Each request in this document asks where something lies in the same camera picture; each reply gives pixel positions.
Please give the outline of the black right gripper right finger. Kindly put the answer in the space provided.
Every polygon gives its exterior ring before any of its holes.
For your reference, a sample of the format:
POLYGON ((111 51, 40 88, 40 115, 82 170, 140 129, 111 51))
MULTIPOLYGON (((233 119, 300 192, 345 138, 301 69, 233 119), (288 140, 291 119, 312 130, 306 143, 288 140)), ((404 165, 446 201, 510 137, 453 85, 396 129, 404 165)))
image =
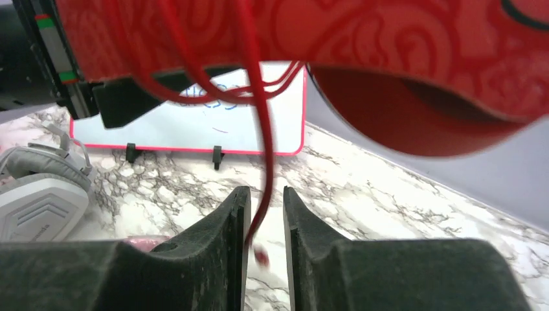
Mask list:
POLYGON ((350 240, 284 189, 293 310, 529 310, 504 257, 465 239, 350 240))

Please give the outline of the grey white headphones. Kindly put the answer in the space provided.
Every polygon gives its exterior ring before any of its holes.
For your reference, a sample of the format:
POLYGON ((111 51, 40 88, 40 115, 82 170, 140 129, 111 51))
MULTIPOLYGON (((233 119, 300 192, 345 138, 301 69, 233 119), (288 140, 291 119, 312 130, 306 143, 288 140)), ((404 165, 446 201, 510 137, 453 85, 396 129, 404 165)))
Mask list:
POLYGON ((85 145, 51 122, 58 146, 31 142, 1 154, 1 241, 63 240, 91 203, 96 169, 85 145))

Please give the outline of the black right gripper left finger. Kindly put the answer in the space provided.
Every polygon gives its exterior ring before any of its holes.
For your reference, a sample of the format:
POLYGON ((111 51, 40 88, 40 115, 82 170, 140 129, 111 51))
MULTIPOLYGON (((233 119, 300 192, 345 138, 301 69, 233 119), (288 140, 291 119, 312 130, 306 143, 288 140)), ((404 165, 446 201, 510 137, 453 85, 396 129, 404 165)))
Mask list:
POLYGON ((149 252, 121 240, 1 245, 2 310, 243 310, 251 192, 149 252))

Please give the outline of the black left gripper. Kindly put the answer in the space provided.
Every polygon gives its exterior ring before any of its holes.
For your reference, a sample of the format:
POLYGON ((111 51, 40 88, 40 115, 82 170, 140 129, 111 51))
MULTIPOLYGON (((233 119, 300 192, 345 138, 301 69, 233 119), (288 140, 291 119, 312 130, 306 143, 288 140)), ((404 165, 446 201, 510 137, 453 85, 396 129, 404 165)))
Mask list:
MULTIPOLYGON (((215 67, 213 78, 241 67, 215 67)), ((157 81, 182 92, 195 83, 185 73, 157 76, 157 81)), ((165 99, 157 99, 131 78, 102 85, 84 80, 55 1, 1 2, 1 111, 55 103, 73 119, 100 113, 105 128, 121 128, 145 115, 165 99)))

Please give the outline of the red black headphones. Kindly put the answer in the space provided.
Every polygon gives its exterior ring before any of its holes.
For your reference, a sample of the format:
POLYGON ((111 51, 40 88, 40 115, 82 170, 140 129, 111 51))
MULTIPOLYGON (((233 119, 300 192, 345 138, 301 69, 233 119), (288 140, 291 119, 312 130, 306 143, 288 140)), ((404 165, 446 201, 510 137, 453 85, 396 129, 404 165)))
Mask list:
POLYGON ((496 144, 548 114, 547 1, 57 1, 84 78, 240 65, 268 127, 261 61, 306 63, 355 129, 415 156, 496 144))

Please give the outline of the pink headphones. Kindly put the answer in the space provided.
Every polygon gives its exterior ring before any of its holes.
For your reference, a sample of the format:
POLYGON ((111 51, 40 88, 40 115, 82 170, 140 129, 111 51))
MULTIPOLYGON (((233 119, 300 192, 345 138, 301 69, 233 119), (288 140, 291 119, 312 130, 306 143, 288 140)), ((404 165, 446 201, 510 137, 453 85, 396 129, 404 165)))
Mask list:
POLYGON ((164 235, 129 236, 124 242, 141 251, 149 252, 168 239, 170 237, 164 235))

